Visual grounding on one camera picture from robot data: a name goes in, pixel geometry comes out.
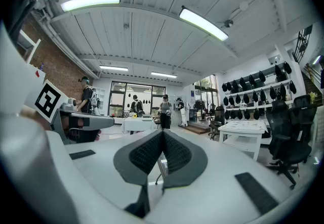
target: white desk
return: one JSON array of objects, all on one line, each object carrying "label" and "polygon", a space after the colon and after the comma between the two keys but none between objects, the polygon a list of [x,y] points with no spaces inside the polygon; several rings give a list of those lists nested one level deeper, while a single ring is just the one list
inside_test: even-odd
[{"label": "white desk", "polygon": [[123,132],[130,131],[133,134],[134,131],[145,131],[154,129],[155,123],[152,120],[143,120],[143,118],[128,117],[121,125]]},{"label": "white desk", "polygon": [[242,151],[254,152],[253,159],[257,160],[262,134],[267,130],[263,120],[231,121],[218,128],[219,142],[236,147]]}]

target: wall shelf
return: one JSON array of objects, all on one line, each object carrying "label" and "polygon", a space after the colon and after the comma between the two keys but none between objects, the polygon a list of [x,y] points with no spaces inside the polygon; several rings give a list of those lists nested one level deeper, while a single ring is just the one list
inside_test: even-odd
[{"label": "wall shelf", "polygon": [[[292,104],[294,101],[293,100],[289,100],[289,101],[285,101],[285,103],[287,105],[290,105]],[[245,111],[246,109],[249,109],[249,110],[254,110],[255,108],[268,108],[268,107],[272,107],[272,104],[268,104],[268,105],[258,105],[258,106],[250,106],[250,107],[239,107],[239,108],[225,108],[225,111],[238,111],[238,110],[242,110],[242,111]]]},{"label": "wall shelf", "polygon": [[235,93],[235,94],[228,94],[228,95],[225,95],[226,97],[230,97],[232,96],[233,98],[236,97],[236,95],[244,95],[244,94],[250,94],[250,93],[253,93],[253,91],[257,92],[257,91],[260,91],[261,89],[263,91],[266,91],[267,89],[270,89],[271,87],[273,88],[277,88],[279,87],[281,84],[283,85],[289,85],[291,79],[287,79],[287,80],[284,80],[282,82],[278,82],[278,83],[274,83],[274,84],[270,84],[270,85],[266,85],[266,86],[263,86],[263,87],[258,87],[256,89],[251,89],[251,90],[247,90],[247,91],[243,91],[243,92],[239,92],[239,93]]}]

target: floor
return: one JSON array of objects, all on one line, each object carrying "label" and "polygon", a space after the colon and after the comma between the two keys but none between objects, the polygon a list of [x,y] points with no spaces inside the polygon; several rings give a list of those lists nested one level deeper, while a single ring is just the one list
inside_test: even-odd
[{"label": "floor", "polygon": [[[171,130],[179,130],[184,133],[194,134],[188,130],[182,129],[177,126],[172,126]],[[121,128],[119,125],[115,125],[113,127],[103,129],[102,133],[100,134],[100,141],[103,140],[109,140],[109,139],[118,139],[124,136],[127,136],[130,134],[125,134],[121,131]],[[198,139],[210,139],[210,136],[208,136],[208,133],[197,135]],[[219,136],[215,137],[215,140],[210,140],[210,142],[218,142]],[[309,185],[313,178],[315,177],[317,170],[319,169],[319,161],[323,157],[324,152],[324,143],[316,143],[315,148],[311,153],[311,156],[308,157],[308,160],[306,163],[300,163],[299,164],[299,172],[296,174],[293,174],[293,178],[296,181],[295,189],[291,192],[297,191],[300,187]],[[246,152],[246,154],[253,158],[253,153]],[[269,153],[269,150],[267,146],[262,146],[260,148],[259,156],[257,159],[257,162],[264,166],[269,166],[270,162],[275,162],[272,160],[272,155]],[[160,170],[158,168],[158,165],[155,164],[154,168],[152,169],[151,173],[148,175],[148,194],[149,194],[149,201],[150,201],[150,207],[153,208],[159,201],[159,199],[162,196],[162,185],[163,185],[163,179],[162,177],[159,178],[158,184],[155,185],[155,181],[157,177],[160,174]],[[281,174],[278,176],[287,186],[289,187],[291,185],[291,182],[285,177],[285,175]]]}]

